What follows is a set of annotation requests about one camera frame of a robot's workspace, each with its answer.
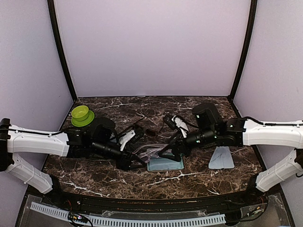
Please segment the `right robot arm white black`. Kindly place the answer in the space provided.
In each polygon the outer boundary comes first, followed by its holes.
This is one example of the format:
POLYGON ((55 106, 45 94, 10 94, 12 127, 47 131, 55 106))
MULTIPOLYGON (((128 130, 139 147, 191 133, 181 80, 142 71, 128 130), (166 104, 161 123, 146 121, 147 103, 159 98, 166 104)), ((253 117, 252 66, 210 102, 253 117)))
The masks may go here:
POLYGON ((175 122, 166 119, 170 128, 178 127, 185 132, 184 137, 177 138, 163 148, 158 155, 179 162, 182 156, 188 157, 191 150, 207 144, 217 146, 252 146, 276 145, 292 147, 287 157, 270 169, 250 178, 246 191, 242 194, 242 202, 252 205, 260 195, 276 184, 303 170, 303 122, 261 122, 251 117, 230 118, 224 121, 216 106, 202 103, 192 109, 197 122, 197 130, 188 132, 183 121, 175 122))

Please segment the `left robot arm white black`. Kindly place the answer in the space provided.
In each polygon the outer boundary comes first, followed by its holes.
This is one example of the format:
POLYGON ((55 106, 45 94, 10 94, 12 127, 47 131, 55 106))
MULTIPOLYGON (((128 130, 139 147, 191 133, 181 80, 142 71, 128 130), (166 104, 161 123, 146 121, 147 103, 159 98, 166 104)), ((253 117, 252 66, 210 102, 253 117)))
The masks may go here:
POLYGON ((94 119, 87 128, 67 128, 58 132, 23 129, 3 118, 0 122, 0 170, 48 195, 56 206, 63 206, 67 196, 61 192, 59 180, 37 170, 19 155, 21 152, 67 158, 98 155, 114 160, 117 169, 127 171, 146 166, 131 146, 143 135, 143 128, 136 124, 117 133, 116 124, 106 117, 94 119))

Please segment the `pink transparent sunglasses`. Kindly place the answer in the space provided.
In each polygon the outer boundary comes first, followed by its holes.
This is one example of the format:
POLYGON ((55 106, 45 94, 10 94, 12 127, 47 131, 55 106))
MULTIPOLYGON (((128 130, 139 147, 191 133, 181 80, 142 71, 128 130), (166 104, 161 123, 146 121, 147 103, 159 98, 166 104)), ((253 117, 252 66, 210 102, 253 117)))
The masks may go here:
POLYGON ((152 158, 160 158, 159 152, 166 146, 167 144, 147 144, 137 148, 133 154, 144 163, 149 163, 152 158))

